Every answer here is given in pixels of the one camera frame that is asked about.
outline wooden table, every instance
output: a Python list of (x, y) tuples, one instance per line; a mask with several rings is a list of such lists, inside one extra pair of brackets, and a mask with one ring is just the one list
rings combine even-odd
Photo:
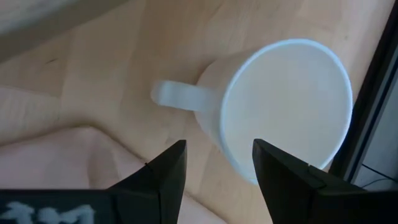
[(195, 83), (212, 61), (281, 39), (336, 52), (358, 94), (393, 0), (133, 0), (0, 65), (0, 140), (80, 124), (144, 159), (188, 140), (186, 190), (228, 223), (271, 223), (191, 112), (155, 105), (154, 80)]

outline white mug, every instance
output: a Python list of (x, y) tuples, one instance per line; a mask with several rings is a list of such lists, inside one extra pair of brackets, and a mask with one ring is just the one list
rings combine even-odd
[(323, 169), (346, 136), (353, 107), (339, 58), (307, 39), (221, 58), (196, 85), (159, 81), (151, 97), (162, 106), (194, 111), (234, 169), (254, 184), (255, 138)]

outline mug rim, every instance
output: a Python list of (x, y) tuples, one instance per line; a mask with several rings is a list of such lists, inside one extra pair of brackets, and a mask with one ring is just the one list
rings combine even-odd
[(248, 57), (243, 64), (235, 71), (235, 74), (233, 75), (232, 79), (229, 81), (227, 87), (226, 87), (226, 91), (224, 92), (222, 101), (221, 101), (221, 109), (220, 109), (220, 123), (219, 123), (219, 130), (218, 130), (218, 134), (219, 134), (219, 139), (221, 141), (221, 149), (223, 150), (223, 152), (226, 154), (226, 157), (228, 158), (229, 162), (231, 163), (231, 165), (234, 167), (234, 169), (241, 175), (243, 176), (246, 180), (250, 181), (253, 184), (258, 184), (257, 182), (257, 178), (252, 179), (250, 177), (247, 177), (245, 175), (245, 173), (240, 169), (240, 165), (237, 162), (237, 160), (233, 157), (231, 151), (229, 150), (229, 147), (226, 143), (226, 139), (225, 139), (225, 133), (224, 133), (224, 122), (225, 122), (225, 108), (226, 108), (226, 102), (227, 99), (229, 97), (229, 93), (232, 89), (232, 87), (234, 86), (234, 84), (236, 83), (236, 81), (238, 80), (238, 78), (240, 77), (240, 75), (243, 73), (243, 71), (253, 62), (255, 61), (255, 59), (257, 59), (259, 56), (261, 56), (262, 54), (281, 47), (281, 46), (285, 46), (285, 45), (289, 45), (289, 44), (302, 44), (302, 45), (309, 45), (311, 47), (315, 47), (318, 50), (323, 51), (324, 53), (327, 54), (327, 56), (329, 56), (332, 61), (335, 63), (335, 65), (337, 65), (337, 67), (340, 70), (341, 75), (343, 76), (343, 80), (344, 80), (344, 84), (345, 84), (345, 88), (348, 91), (349, 97), (347, 99), (347, 101), (345, 102), (348, 106), (348, 108), (351, 108), (348, 111), (347, 114), (347, 122), (344, 126), (343, 132), (341, 133), (341, 136), (337, 142), (337, 144), (335, 145), (334, 150), (330, 153), (329, 157), (322, 163), (322, 165), (320, 167), (317, 167), (318, 169), (324, 169), (334, 158), (334, 156), (336, 155), (336, 153), (339, 151), (346, 135), (348, 132), (348, 128), (349, 128), (349, 124), (351, 122), (351, 116), (352, 116), (352, 110), (353, 110), (353, 91), (351, 88), (351, 82), (349, 80), (349, 76), (348, 73), (343, 65), (343, 63), (341, 62), (341, 60), (338, 58), (338, 56), (328, 47), (322, 45), (319, 42), (316, 42), (314, 40), (310, 40), (310, 39), (287, 39), (287, 40), (280, 40), (278, 42), (275, 42), (273, 44), (270, 45), (266, 45), (264, 47), (261, 47), (259, 50), (255, 51), (250, 57)]

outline mug handle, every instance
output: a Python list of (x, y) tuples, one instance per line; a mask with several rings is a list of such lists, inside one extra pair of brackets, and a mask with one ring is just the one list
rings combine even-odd
[(158, 81), (150, 93), (158, 105), (190, 111), (209, 109), (211, 95), (207, 88), (170, 80)]

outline cable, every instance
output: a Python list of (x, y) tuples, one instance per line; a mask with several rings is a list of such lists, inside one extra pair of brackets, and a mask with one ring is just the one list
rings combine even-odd
[(379, 182), (379, 181), (382, 181), (382, 180), (390, 180), (390, 179), (388, 179), (388, 178), (377, 179), (377, 180), (374, 180), (374, 181), (372, 181), (372, 182), (370, 182), (370, 183), (368, 183), (368, 184), (365, 184), (364, 186), (361, 186), (361, 188), (367, 187), (367, 186), (369, 186), (369, 185), (371, 185), (371, 184), (374, 184), (374, 183)]
[(380, 173), (379, 171), (377, 171), (377, 170), (375, 170), (375, 169), (372, 169), (372, 168), (368, 167), (368, 166), (365, 165), (365, 164), (362, 164), (362, 166), (364, 166), (364, 167), (368, 168), (369, 170), (371, 170), (371, 171), (373, 171), (373, 172), (375, 172), (375, 173), (377, 173), (377, 174), (379, 174), (379, 175), (381, 175), (381, 176), (383, 176), (383, 177), (385, 177), (385, 178), (387, 178), (387, 179), (389, 179), (389, 180), (392, 180), (392, 181), (394, 181), (395, 183), (398, 184), (398, 180), (397, 180), (397, 179), (392, 178), (392, 177), (389, 177), (389, 176), (387, 176), (386, 174), (382, 174), (382, 173)]

